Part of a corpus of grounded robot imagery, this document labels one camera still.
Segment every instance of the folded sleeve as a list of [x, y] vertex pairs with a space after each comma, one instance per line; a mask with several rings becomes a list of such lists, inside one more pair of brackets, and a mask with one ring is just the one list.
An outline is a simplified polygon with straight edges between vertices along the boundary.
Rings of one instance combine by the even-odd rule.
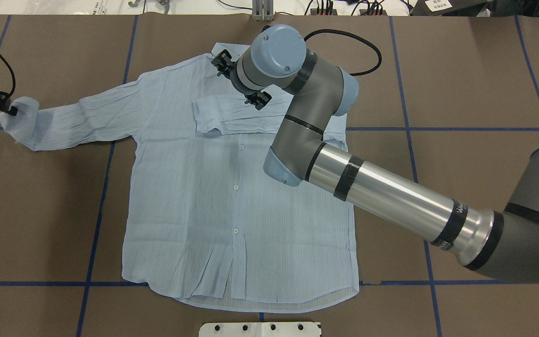
[[51, 109], [39, 110], [36, 100], [21, 97], [13, 102], [17, 116], [0, 113], [0, 122], [6, 132], [32, 151], [135, 136], [158, 98], [156, 77], [140, 77], [75, 104]]

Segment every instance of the light blue striped shirt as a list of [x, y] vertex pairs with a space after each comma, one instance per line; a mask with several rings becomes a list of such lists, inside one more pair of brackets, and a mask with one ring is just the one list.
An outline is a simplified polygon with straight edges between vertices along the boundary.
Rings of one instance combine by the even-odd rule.
[[[238, 57], [246, 45], [216, 44]], [[353, 206], [263, 161], [291, 96], [257, 111], [216, 76], [212, 54], [39, 110], [19, 98], [4, 130], [33, 151], [132, 136], [137, 143], [122, 277], [196, 307], [297, 313], [359, 292]], [[346, 115], [324, 139], [346, 150]]]

